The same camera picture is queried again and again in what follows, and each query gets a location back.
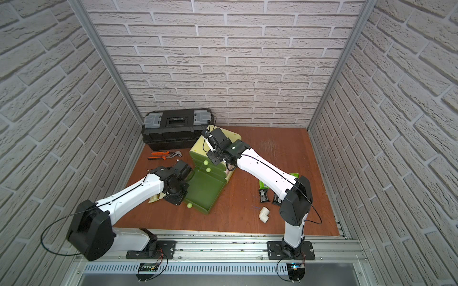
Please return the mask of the beige cookie packet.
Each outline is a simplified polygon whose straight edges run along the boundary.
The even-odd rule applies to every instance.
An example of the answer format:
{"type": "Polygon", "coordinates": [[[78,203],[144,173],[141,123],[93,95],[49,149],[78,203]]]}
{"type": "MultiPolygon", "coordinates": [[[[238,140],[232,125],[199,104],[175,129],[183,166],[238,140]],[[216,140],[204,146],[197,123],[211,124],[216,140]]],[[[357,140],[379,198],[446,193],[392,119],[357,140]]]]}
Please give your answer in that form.
{"type": "Polygon", "coordinates": [[[164,193],[153,195],[152,197],[149,198],[149,203],[157,202],[159,200],[162,200],[164,197],[165,197],[164,193]]]}

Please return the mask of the yellow-green drawer cabinet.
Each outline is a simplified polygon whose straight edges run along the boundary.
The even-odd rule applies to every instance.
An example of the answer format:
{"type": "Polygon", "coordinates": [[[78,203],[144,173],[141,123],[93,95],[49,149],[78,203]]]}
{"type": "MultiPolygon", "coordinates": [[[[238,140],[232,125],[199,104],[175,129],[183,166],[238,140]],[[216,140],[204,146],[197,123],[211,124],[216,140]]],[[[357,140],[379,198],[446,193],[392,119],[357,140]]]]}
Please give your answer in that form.
{"type": "Polygon", "coordinates": [[[212,160],[207,156],[209,147],[205,143],[203,135],[199,137],[190,150],[195,167],[203,170],[204,174],[212,175],[219,179],[225,179],[229,182],[234,171],[229,171],[224,162],[214,165],[212,160]]]}

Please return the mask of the green bottom drawer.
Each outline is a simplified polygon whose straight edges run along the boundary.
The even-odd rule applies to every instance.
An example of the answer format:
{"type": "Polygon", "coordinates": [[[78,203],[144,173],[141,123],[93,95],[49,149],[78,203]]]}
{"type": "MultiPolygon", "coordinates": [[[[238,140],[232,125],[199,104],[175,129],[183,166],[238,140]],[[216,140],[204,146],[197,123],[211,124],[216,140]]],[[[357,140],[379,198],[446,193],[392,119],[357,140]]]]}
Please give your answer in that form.
{"type": "Polygon", "coordinates": [[[207,172],[206,168],[195,167],[188,184],[184,202],[208,215],[227,184],[227,174],[218,169],[207,172]]]}

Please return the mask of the black cookie packet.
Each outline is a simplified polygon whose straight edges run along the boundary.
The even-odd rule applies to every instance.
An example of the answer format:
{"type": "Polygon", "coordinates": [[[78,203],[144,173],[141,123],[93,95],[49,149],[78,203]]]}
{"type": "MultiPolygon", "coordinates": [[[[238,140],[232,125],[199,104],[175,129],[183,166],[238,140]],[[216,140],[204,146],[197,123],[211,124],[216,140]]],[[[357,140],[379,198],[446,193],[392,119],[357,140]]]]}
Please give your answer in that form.
{"type": "Polygon", "coordinates": [[[268,198],[268,189],[259,189],[258,192],[260,195],[260,203],[267,203],[270,201],[268,198]]]}
{"type": "Polygon", "coordinates": [[[276,206],[280,206],[281,205],[281,200],[279,198],[279,196],[277,194],[274,194],[274,198],[273,198],[273,201],[272,203],[276,206]]]}

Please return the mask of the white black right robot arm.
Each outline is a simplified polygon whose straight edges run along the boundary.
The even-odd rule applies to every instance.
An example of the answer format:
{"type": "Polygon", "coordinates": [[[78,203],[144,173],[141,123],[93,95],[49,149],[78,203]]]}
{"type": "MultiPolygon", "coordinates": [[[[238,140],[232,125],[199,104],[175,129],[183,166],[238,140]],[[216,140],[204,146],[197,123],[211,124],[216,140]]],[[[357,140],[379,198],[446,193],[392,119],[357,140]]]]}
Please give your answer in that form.
{"type": "Polygon", "coordinates": [[[296,255],[303,242],[304,225],[312,208],[310,181],[304,176],[296,178],[278,169],[241,140],[218,142],[215,137],[210,137],[205,139],[205,143],[209,147],[207,156],[211,160],[246,171],[279,197],[280,216],[285,221],[283,247],[296,255]]]}

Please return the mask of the white plastic pipe elbow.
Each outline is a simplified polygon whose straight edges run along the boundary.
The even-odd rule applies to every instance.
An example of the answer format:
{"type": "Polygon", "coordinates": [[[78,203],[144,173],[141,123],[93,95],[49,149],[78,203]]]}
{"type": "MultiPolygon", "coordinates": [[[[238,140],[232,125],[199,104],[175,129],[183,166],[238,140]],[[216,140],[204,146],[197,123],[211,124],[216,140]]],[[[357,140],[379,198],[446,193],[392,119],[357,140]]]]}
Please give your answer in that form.
{"type": "Polygon", "coordinates": [[[263,207],[260,210],[260,214],[259,214],[260,221],[265,224],[269,220],[269,217],[268,217],[269,214],[270,214],[270,211],[266,207],[263,207]]]}

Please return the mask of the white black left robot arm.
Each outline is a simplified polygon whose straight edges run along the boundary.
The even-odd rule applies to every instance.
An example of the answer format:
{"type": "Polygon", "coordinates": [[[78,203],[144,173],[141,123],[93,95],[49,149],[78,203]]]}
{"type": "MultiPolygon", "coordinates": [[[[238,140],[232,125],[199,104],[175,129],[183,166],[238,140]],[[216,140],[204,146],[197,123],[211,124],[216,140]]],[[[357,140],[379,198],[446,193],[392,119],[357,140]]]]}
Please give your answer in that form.
{"type": "Polygon", "coordinates": [[[158,167],[133,185],[97,202],[81,202],[72,218],[67,240],[88,261],[94,261],[111,251],[127,251],[135,259],[142,255],[159,254],[157,237],[145,228],[133,233],[114,229],[124,215],[154,195],[180,205],[187,195],[186,179],[192,168],[179,160],[172,167],[158,167]]]}

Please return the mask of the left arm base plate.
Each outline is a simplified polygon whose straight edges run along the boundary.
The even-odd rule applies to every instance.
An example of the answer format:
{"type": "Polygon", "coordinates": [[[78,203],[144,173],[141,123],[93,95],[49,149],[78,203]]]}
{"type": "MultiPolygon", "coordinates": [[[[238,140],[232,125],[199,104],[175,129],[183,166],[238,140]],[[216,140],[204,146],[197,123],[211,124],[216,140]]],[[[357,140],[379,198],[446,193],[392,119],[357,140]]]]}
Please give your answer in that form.
{"type": "Polygon", "coordinates": [[[148,242],[143,250],[129,250],[126,253],[127,259],[160,259],[165,255],[173,259],[177,242],[174,240],[159,240],[148,242]]]}

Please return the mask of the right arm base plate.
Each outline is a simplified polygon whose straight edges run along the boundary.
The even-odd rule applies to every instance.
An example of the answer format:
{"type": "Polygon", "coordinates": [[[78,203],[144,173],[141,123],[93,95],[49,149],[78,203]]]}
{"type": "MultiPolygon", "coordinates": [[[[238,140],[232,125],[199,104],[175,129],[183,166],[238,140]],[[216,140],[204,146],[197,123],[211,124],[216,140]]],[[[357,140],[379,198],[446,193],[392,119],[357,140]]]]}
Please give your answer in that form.
{"type": "Polygon", "coordinates": [[[315,252],[310,241],[302,241],[301,244],[293,248],[284,241],[267,242],[268,258],[270,260],[290,259],[290,260],[315,260],[315,252]]]}

